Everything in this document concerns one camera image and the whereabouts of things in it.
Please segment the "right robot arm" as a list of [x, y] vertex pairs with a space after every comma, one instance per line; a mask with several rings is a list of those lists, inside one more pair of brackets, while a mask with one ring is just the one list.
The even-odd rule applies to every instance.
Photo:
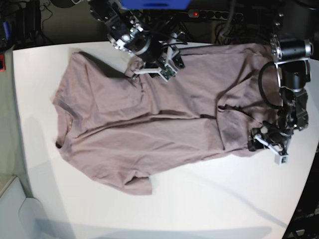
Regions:
[[168, 22], [153, 24], [145, 11], [129, 10], [118, 0], [90, 0], [91, 15], [106, 26], [112, 46], [140, 59], [132, 78], [148, 74], [166, 82], [185, 68], [178, 46], [183, 31], [169, 30]]

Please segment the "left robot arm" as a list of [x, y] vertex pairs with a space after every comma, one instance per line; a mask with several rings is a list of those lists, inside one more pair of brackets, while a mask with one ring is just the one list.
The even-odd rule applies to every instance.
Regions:
[[[251, 152], [267, 148], [285, 160], [294, 131], [302, 131], [309, 125], [305, 85], [311, 81], [310, 58], [318, 10], [317, 0], [286, 0], [278, 10], [270, 40], [273, 60], [261, 68], [258, 76], [260, 95], [267, 106], [277, 110], [278, 118], [273, 123], [262, 123], [266, 132], [261, 127], [251, 129], [248, 137]], [[280, 106], [271, 103], [263, 89], [263, 74], [272, 66], [276, 68]]]

